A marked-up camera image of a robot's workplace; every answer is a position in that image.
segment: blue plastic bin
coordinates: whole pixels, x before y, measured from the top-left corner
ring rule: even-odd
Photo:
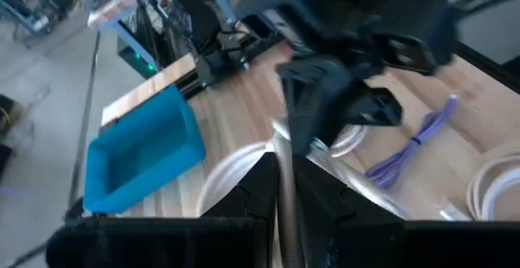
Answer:
[[[199,163],[206,151],[192,109],[170,86],[89,145],[84,208],[118,213]]]

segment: wooden tabletop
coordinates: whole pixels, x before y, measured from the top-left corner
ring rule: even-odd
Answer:
[[[233,150],[271,137],[271,117],[285,112],[274,65],[286,61],[289,54],[285,45],[278,45],[256,58],[249,71],[190,99],[205,141],[206,159],[125,214],[195,216],[199,192],[215,164]],[[194,65],[186,62],[189,58],[183,60],[157,78],[168,80],[170,77],[162,75],[191,70]],[[426,114],[440,109],[450,94],[459,96],[449,123],[421,145],[391,190],[410,208],[414,218],[440,218],[439,206],[446,198],[465,206],[467,184],[483,162],[490,155],[520,146],[520,113],[514,110],[520,105],[520,96],[461,58],[455,58],[435,78],[388,69],[369,84],[389,88],[402,104],[404,118],[400,127],[370,128],[365,140],[344,157],[360,172],[399,151],[419,129]],[[117,110],[127,112],[145,100],[140,88],[122,97],[114,104],[117,106],[108,106],[103,123],[111,120],[105,115],[121,116]],[[148,94],[153,95],[153,88],[149,88]],[[513,203],[514,198],[504,208]]]

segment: electronic equipment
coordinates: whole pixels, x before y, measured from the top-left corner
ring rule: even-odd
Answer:
[[[141,10],[136,11],[135,15],[128,20],[128,25],[124,27],[134,36],[136,45],[139,45],[141,49],[135,51],[118,37],[117,54],[145,79],[154,76],[158,69],[155,64],[147,63],[142,58],[143,53],[154,56],[155,62],[160,67],[167,67],[176,61],[175,51],[167,40],[166,32],[158,32],[154,27],[147,25]],[[152,44],[157,46],[157,54]]]
[[[221,24],[217,13],[206,0],[172,0],[178,3],[188,16],[188,24],[177,21],[178,15],[167,14],[157,0],[149,0],[151,6],[162,18],[162,24],[185,40],[188,49],[198,56],[198,78],[204,86],[215,84],[227,78],[242,67],[249,66],[249,60],[280,41],[274,28],[252,16],[244,19],[246,31],[236,27],[236,23]],[[241,35],[237,39],[227,35]]]

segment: black mount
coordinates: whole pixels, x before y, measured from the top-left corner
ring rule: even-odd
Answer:
[[[282,79],[292,151],[328,146],[345,124],[396,126],[402,109],[364,80],[385,66],[430,76],[451,61],[455,13],[445,0],[240,0],[237,14],[264,15],[294,49]]]
[[[60,267],[271,266],[278,161],[265,153],[200,218],[76,218],[49,239],[47,265]]]
[[[292,158],[307,267],[512,267],[518,223],[405,221],[307,158]]]

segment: black plastic part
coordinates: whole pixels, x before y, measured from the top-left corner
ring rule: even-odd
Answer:
[[[452,61],[457,16],[445,0],[387,1],[375,14],[372,36],[387,65],[432,75]]]
[[[232,67],[229,54],[220,49],[208,50],[203,56],[212,72],[228,71]]]
[[[236,5],[236,17],[243,19],[249,15],[260,15],[270,9],[290,9],[290,15],[286,17],[298,21],[298,27],[308,26],[314,33],[319,33],[321,28],[326,27],[322,0],[239,0]]]
[[[332,145],[345,124],[395,126],[402,109],[387,89],[371,89],[359,76],[383,68],[347,68],[338,58],[312,55],[276,67],[282,81],[292,151],[305,155],[318,137]]]
[[[243,58],[245,58],[245,61],[249,63],[251,60],[270,49],[273,45],[279,43],[281,40],[282,37],[278,34],[274,34],[271,37],[262,40],[256,40],[253,37],[246,37],[246,39],[243,40],[244,43],[240,43],[240,46],[244,49],[244,51],[238,50],[235,52],[230,52],[228,55],[229,62],[220,63],[223,65],[220,69],[217,67],[212,67],[211,62],[208,62],[208,58],[199,58],[197,60],[198,78],[205,86],[211,86],[213,84],[222,82],[223,80],[226,80],[227,78],[234,76],[236,73],[244,70],[244,64],[241,61]]]
[[[216,13],[202,0],[177,0],[191,17],[193,29],[192,43],[199,54],[210,54],[216,35],[220,31],[220,22]]]
[[[45,255],[51,268],[261,267],[255,241],[265,232],[255,218],[89,218],[57,231]]]
[[[224,199],[197,219],[71,221],[49,240],[47,264],[51,268],[271,267],[278,175],[276,156],[264,154]]]
[[[402,267],[451,266],[452,259],[468,267],[520,266],[518,222],[412,221],[402,229]]]
[[[294,155],[292,164],[300,199],[306,266],[392,264],[389,260],[398,256],[399,251],[389,239],[400,235],[402,220],[307,158]]]
[[[245,177],[202,217],[249,217],[262,221],[266,232],[256,234],[254,267],[271,267],[275,207],[280,169],[274,153],[265,153]]]

